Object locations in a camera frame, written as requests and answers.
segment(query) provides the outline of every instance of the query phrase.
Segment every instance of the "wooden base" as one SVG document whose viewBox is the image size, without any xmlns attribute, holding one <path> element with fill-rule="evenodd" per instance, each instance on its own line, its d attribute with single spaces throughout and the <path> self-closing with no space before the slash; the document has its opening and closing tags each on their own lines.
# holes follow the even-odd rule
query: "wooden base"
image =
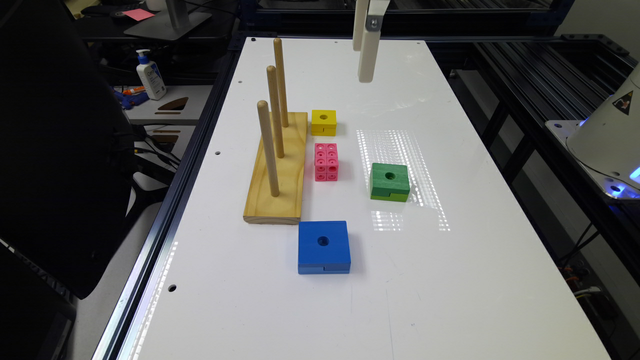
<svg viewBox="0 0 640 360">
<path fill-rule="evenodd" d="M 280 195 L 271 196 L 262 139 L 253 167 L 251 186 L 244 208 L 244 221 L 250 224 L 296 225 L 302 211 L 307 113 L 289 113 L 289 126 L 282 129 L 284 158 L 276 157 Z"/>
</svg>

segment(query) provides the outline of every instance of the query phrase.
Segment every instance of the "green block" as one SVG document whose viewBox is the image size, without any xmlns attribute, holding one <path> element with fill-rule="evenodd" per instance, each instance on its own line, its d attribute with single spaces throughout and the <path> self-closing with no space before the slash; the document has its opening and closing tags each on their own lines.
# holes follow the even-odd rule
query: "green block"
<svg viewBox="0 0 640 360">
<path fill-rule="evenodd" d="M 386 201 L 399 201 L 399 202 L 407 202 L 409 199 L 409 194 L 391 194 L 389 196 L 375 196 L 371 195 L 371 199 L 373 200 L 386 200 Z"/>
<path fill-rule="evenodd" d="M 409 171 L 406 165 L 373 163 L 369 180 L 371 196 L 389 197 L 391 194 L 409 194 Z"/>
</svg>

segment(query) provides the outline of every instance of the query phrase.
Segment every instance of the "blue block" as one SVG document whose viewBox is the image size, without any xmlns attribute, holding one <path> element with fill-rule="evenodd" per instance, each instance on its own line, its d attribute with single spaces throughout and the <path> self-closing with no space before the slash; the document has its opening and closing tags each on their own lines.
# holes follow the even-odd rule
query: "blue block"
<svg viewBox="0 0 640 360">
<path fill-rule="evenodd" d="M 351 252 L 346 221 L 301 221 L 298 274 L 348 274 Z"/>
</svg>

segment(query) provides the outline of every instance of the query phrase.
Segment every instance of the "pink block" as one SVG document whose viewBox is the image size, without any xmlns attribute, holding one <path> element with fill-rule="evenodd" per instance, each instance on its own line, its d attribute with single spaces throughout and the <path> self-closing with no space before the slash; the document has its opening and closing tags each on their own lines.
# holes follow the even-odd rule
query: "pink block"
<svg viewBox="0 0 640 360">
<path fill-rule="evenodd" d="M 317 143 L 315 145 L 314 166 L 316 181 L 338 180 L 338 146 L 334 143 Z"/>
</svg>

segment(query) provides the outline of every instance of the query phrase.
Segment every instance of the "hand sanitizer bottle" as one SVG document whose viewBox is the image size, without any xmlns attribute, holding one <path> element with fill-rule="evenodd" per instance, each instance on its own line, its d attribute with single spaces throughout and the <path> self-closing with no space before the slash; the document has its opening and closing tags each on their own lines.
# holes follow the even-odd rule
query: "hand sanitizer bottle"
<svg viewBox="0 0 640 360">
<path fill-rule="evenodd" d="M 142 85 L 147 91 L 149 99 L 160 100 L 164 94 L 167 93 L 167 87 L 164 86 L 158 65 L 153 61 L 149 61 L 145 55 L 150 51 L 149 49 L 136 51 L 138 52 L 138 61 L 140 61 L 140 65 L 136 67 L 136 71 L 138 72 L 138 76 L 140 76 L 140 80 L 142 80 Z"/>
</svg>

